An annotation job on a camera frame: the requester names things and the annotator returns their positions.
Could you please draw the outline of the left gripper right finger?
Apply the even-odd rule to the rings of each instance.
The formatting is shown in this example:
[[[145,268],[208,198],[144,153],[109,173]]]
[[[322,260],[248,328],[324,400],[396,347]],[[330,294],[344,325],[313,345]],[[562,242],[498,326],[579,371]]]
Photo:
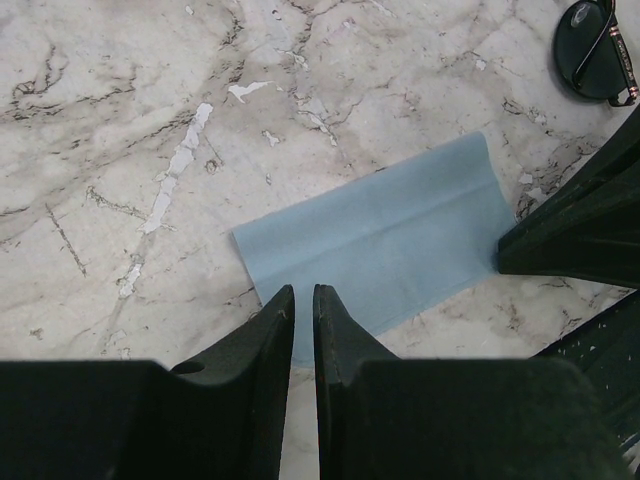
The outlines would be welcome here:
[[[313,294],[324,479],[626,479],[596,393],[554,358],[402,359]]]

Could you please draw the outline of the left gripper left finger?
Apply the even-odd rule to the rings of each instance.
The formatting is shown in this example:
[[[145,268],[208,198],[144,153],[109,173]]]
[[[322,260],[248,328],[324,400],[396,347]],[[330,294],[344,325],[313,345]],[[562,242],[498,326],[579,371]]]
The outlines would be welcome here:
[[[275,479],[294,336],[281,288],[171,369],[151,360],[5,361],[5,479]]]

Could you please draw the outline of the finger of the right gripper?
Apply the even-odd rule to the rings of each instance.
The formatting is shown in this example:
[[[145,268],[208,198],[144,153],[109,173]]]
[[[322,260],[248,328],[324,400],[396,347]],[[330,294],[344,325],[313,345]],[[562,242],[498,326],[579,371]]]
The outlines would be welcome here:
[[[498,242],[497,270],[639,287],[639,111]]]

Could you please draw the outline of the light blue cleaning cloth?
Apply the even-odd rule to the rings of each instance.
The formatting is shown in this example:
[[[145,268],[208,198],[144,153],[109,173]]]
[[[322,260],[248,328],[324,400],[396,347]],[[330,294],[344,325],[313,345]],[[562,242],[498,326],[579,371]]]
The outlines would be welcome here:
[[[334,287],[378,335],[491,276],[514,223],[486,139],[474,132],[238,226],[233,237],[262,301],[293,288],[292,361],[309,367],[316,286]]]

